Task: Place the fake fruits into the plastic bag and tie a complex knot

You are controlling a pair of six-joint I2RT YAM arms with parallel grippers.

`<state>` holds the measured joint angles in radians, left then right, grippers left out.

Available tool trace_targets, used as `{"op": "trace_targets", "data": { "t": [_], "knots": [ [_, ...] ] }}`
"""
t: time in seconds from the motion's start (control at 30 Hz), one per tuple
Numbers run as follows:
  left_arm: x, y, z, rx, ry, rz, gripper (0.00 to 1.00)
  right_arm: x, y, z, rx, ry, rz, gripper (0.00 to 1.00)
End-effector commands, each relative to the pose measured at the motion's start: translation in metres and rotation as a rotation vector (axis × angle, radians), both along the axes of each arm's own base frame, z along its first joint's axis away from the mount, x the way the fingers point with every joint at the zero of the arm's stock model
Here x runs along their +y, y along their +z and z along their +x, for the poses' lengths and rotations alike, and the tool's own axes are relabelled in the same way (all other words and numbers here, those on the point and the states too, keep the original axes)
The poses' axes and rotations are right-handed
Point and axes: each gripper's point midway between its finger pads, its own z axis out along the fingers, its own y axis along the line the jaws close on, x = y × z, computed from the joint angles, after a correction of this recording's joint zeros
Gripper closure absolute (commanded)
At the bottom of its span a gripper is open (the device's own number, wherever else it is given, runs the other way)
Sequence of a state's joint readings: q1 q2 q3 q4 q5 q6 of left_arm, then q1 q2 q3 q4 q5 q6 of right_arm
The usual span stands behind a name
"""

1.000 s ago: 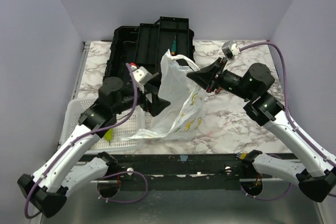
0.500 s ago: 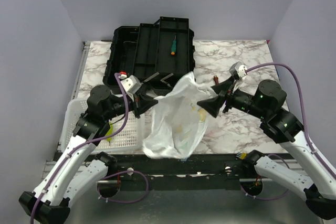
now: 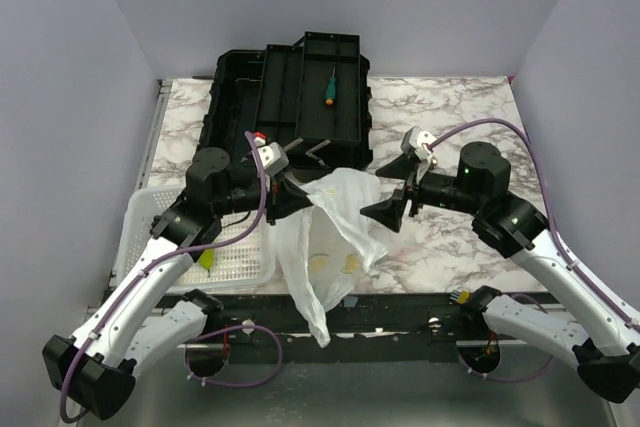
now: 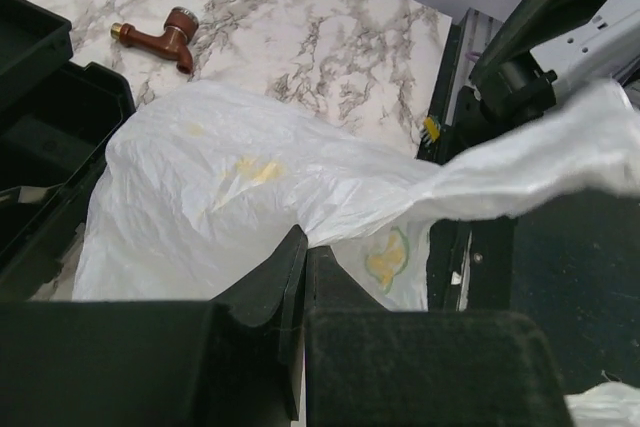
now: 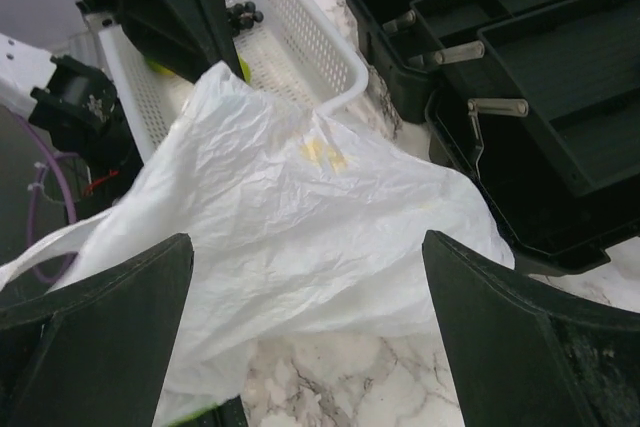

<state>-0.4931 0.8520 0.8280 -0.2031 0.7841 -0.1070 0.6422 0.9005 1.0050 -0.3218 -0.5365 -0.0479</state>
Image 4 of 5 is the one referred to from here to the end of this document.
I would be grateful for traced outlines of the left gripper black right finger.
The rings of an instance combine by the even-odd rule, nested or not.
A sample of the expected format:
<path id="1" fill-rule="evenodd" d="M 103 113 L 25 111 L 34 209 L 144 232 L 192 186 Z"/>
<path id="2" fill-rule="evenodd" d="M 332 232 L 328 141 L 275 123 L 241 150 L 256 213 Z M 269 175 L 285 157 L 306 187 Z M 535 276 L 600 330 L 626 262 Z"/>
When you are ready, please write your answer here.
<path id="1" fill-rule="evenodd" d="M 542 331 L 508 311 L 394 312 L 307 255 L 310 426 L 568 426 Z"/>

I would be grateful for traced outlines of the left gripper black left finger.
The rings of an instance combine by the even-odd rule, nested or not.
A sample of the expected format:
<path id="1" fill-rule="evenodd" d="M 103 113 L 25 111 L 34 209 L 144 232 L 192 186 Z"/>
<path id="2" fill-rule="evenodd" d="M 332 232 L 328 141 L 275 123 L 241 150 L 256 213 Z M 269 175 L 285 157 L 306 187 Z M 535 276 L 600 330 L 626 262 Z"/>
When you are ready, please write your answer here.
<path id="1" fill-rule="evenodd" d="M 307 238 L 205 301 L 1 307 L 5 426 L 288 426 L 300 415 Z"/>

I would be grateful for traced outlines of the white plastic bag lemon print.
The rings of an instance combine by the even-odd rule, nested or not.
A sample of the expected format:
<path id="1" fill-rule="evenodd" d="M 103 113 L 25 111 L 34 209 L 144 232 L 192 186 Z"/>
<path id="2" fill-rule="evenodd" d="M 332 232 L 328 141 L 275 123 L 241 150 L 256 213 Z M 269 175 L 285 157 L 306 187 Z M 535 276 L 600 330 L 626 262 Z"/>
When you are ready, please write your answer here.
<path id="1" fill-rule="evenodd" d="M 212 81 L 141 108 L 91 196 L 76 301 L 210 299 L 299 226 L 393 310 L 427 306 L 437 221 L 514 217 L 564 193 L 639 191 L 639 114 L 598 81 L 444 165 Z"/>

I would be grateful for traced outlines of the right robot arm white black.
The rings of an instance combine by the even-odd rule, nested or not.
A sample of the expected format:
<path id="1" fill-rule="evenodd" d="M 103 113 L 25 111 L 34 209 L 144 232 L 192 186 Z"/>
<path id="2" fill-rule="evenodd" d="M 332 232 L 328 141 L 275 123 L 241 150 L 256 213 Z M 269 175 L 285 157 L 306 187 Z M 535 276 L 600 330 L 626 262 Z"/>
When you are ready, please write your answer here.
<path id="1" fill-rule="evenodd" d="M 470 8 L 448 35 L 432 110 L 447 126 L 505 132 L 638 68 L 639 0 L 521 0 L 505 21 Z"/>

